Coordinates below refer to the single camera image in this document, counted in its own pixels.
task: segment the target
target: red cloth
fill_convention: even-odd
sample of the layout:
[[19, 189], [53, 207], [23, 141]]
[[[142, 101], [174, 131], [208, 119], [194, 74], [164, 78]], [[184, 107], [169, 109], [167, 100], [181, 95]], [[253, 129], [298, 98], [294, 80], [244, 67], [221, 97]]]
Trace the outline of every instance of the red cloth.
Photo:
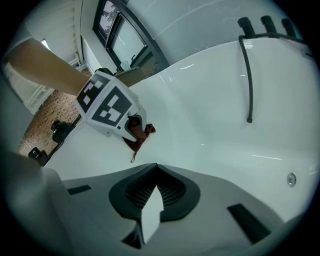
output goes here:
[[134, 151], [133, 157], [131, 159], [131, 163], [133, 163], [135, 161], [137, 152], [141, 148], [141, 145], [149, 137], [149, 134], [156, 132], [156, 129], [154, 128], [152, 123], [150, 123], [145, 126], [145, 129], [143, 131], [140, 124], [140, 119], [137, 117], [130, 117], [130, 116], [129, 116], [129, 123], [127, 127], [137, 138], [137, 141], [131, 141], [126, 138], [123, 138], [124, 142], [130, 147], [130, 149]]

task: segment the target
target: patterned floor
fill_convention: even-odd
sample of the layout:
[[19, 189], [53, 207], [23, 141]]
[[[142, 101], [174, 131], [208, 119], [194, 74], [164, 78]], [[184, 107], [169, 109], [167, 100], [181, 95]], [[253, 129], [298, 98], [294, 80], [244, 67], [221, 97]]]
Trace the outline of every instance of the patterned floor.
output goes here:
[[[91, 76], [87, 69], [83, 73]], [[57, 145], [52, 140], [51, 125], [57, 119], [72, 123], [77, 118], [79, 112], [74, 104], [75, 99], [76, 96], [55, 90], [35, 114], [23, 136], [18, 153], [28, 156], [28, 153], [37, 147], [49, 154]]]

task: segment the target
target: window frame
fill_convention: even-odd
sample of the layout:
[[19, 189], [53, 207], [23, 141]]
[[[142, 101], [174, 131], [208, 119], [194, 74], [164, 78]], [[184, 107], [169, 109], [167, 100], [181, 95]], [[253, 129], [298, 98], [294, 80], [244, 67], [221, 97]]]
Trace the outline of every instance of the window frame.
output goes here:
[[[106, 39], [102, 33], [102, 27], [100, 26], [100, 19], [106, 5], [106, 2], [110, 1], [113, 5], [117, 8], [118, 14], [115, 19], [112, 21], [110, 31], [106, 36]], [[121, 20], [124, 19], [126, 22], [131, 24], [133, 30], [136, 32], [137, 36], [140, 38], [141, 41], [144, 42], [146, 45], [143, 49], [135, 56], [132, 60], [130, 67], [135, 68], [139, 67], [139, 64], [145, 61], [145, 58], [152, 54], [156, 59], [159, 70], [162, 71], [169, 67], [169, 63], [161, 51], [160, 47], [156, 43], [156, 41], [151, 37], [148, 33], [146, 28], [142, 25], [142, 23], [138, 20], [138, 18], [126, 7], [126, 5], [120, 0], [100, 0], [97, 6], [97, 10], [95, 13], [94, 23], [92, 30], [102, 43], [103, 47], [105, 48], [106, 52], [111, 57], [112, 61], [117, 67], [117, 70], [124, 71], [121, 67], [121, 62], [117, 57], [116, 53], [113, 51], [111, 45], [114, 39], [114, 32], [119, 27]]]

